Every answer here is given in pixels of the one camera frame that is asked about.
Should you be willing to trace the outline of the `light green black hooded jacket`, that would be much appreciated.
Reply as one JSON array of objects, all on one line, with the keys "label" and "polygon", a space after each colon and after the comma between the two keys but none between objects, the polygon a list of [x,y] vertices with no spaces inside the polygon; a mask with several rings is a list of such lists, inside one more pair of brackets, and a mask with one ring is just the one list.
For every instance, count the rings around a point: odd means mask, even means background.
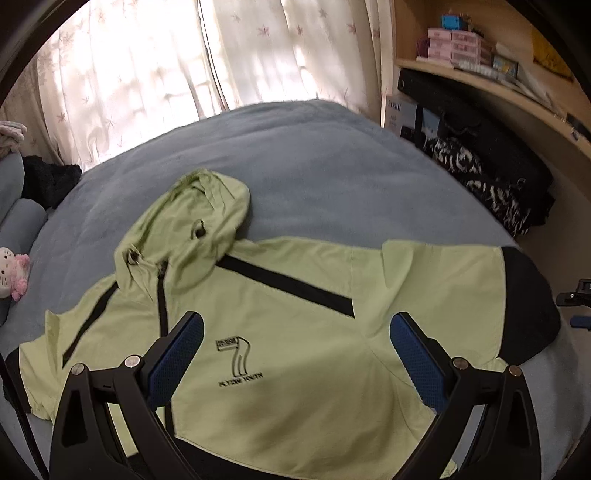
[{"label": "light green black hooded jacket", "polygon": [[188,311],[204,341],[164,410],[193,453],[297,479],[390,479],[433,415],[390,339],[400,312],[453,357],[501,371],[550,345],[561,316],[515,247],[297,237],[252,242],[242,182],[194,171],[114,253],[114,272],[9,357],[24,407],[54,421],[69,369],[144,353]]}]

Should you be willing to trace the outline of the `white pink cat plush toy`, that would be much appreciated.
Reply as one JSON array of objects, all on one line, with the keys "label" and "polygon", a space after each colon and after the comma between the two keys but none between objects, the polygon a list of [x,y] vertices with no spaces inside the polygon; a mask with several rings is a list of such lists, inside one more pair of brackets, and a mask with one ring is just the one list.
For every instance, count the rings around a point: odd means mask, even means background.
[{"label": "white pink cat plush toy", "polygon": [[14,254],[10,249],[0,250],[0,298],[18,302],[28,290],[31,268],[27,254]]}]

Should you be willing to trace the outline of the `lower blue pillow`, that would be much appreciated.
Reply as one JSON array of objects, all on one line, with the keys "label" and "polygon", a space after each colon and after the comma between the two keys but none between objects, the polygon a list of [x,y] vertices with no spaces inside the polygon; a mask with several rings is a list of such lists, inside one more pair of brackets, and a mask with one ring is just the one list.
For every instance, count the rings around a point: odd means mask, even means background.
[{"label": "lower blue pillow", "polygon": [[28,254],[47,221],[46,210],[30,199],[18,199],[1,222],[0,246]]}]

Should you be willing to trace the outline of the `blue pillow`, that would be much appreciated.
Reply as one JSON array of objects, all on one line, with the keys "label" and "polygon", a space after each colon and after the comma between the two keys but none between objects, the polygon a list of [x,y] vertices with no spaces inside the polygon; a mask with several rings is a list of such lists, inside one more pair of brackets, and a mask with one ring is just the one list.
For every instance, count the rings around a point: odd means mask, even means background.
[{"label": "blue pillow", "polygon": [[18,199],[1,222],[0,246],[28,254],[47,221],[46,210],[30,199]]},{"label": "blue pillow", "polygon": [[21,155],[13,152],[0,161],[0,221],[21,197],[24,185],[24,166]]}]

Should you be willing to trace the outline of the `black knitted garment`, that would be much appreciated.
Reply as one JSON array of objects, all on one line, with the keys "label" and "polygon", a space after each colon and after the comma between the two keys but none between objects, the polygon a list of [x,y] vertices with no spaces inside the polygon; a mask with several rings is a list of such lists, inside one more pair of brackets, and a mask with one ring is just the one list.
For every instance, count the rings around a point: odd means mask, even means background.
[{"label": "black knitted garment", "polygon": [[23,158],[23,167],[21,197],[33,200],[45,210],[56,209],[82,176],[82,169],[78,165],[46,163],[34,155]]}]

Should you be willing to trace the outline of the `black white patterned cloth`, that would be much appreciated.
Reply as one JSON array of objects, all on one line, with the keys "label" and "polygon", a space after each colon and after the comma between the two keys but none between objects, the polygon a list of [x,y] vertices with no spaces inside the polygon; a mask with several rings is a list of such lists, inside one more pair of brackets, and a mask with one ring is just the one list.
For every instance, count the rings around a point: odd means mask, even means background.
[{"label": "black white patterned cloth", "polygon": [[479,200],[513,237],[544,225],[555,203],[549,167],[512,134],[439,127],[423,151]]}]

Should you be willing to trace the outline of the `upper blue pillow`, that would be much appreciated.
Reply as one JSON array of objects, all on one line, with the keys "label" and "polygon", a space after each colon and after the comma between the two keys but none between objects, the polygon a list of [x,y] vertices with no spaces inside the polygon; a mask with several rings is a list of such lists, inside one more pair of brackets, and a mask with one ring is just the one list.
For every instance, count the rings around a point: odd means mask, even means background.
[{"label": "upper blue pillow", "polygon": [[24,185],[24,166],[21,155],[13,152],[0,161],[0,221],[21,197]]}]

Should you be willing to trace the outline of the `blue fleece bed blanket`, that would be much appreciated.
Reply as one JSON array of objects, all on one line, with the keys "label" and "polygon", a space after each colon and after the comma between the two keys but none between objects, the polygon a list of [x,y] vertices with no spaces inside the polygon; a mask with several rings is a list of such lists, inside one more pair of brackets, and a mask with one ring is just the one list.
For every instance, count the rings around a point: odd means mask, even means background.
[{"label": "blue fleece bed blanket", "polygon": [[214,170],[252,194],[242,235],[378,247],[389,239],[510,246],[504,227],[406,141],[325,101],[244,107],[177,128],[85,173],[35,239],[32,284],[1,305],[1,350],[38,337],[111,273],[133,222],[182,175]]}]

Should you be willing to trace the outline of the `white blue cardboard box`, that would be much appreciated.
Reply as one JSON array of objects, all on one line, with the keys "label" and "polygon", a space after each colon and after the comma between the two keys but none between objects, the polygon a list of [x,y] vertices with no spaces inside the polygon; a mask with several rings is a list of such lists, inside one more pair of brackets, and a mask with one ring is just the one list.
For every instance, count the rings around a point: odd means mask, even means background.
[{"label": "white blue cardboard box", "polygon": [[418,122],[418,111],[422,112],[420,117],[422,118],[422,132],[425,137],[427,139],[436,138],[440,118],[426,107],[419,106],[413,99],[401,93],[387,97],[384,127],[401,138],[410,139]]}]

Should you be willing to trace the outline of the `floral sheer curtain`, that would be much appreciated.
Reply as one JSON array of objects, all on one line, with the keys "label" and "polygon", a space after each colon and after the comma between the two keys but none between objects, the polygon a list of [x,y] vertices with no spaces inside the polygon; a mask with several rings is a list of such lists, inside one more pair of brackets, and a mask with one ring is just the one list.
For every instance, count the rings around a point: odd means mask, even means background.
[{"label": "floral sheer curtain", "polygon": [[35,51],[1,107],[19,149],[91,169],[245,105],[311,99],[380,121],[389,1],[90,1]]}]

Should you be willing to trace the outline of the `books on shelf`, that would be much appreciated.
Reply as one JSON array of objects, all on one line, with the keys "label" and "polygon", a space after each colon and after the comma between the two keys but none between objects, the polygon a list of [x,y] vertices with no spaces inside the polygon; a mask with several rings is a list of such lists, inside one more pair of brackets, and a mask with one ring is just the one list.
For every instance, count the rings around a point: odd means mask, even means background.
[{"label": "books on shelf", "polygon": [[462,61],[455,65],[460,70],[470,72],[489,80],[502,84],[515,90],[537,103],[544,105],[547,109],[556,108],[547,89],[536,80],[516,60],[501,55],[493,48],[492,65],[479,65]]}]

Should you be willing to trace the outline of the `light wooden shelf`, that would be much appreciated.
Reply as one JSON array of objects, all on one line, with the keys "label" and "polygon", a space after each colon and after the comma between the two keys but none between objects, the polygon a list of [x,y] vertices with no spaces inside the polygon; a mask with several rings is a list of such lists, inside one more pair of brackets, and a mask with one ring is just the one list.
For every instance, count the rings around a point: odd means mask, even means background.
[{"label": "light wooden shelf", "polygon": [[[590,161],[590,141],[567,124],[572,114],[590,126],[590,101],[576,81],[568,82],[533,62],[533,25],[506,1],[394,1],[396,65],[426,73],[431,80],[451,80],[467,87],[498,111],[533,147],[552,147],[552,158],[573,154]],[[506,47],[510,56],[530,72],[550,96],[555,113],[530,97],[486,77],[439,64],[420,61],[417,42],[443,13],[466,13],[492,43]]]}]

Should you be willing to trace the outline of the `stack of pink boxes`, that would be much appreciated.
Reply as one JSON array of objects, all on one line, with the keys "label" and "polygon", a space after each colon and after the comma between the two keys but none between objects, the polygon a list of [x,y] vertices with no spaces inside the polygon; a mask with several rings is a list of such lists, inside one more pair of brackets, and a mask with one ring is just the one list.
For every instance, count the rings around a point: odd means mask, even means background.
[{"label": "stack of pink boxes", "polygon": [[447,61],[453,65],[470,62],[479,65],[492,65],[493,47],[480,35],[463,30],[430,28],[428,57]]}]

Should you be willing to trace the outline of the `small blue box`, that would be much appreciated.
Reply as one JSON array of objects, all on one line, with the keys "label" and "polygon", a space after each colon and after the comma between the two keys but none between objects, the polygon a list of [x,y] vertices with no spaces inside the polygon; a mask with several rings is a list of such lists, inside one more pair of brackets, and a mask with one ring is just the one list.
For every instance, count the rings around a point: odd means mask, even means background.
[{"label": "small blue box", "polygon": [[469,22],[459,14],[443,14],[440,17],[440,24],[446,30],[469,30]]}]

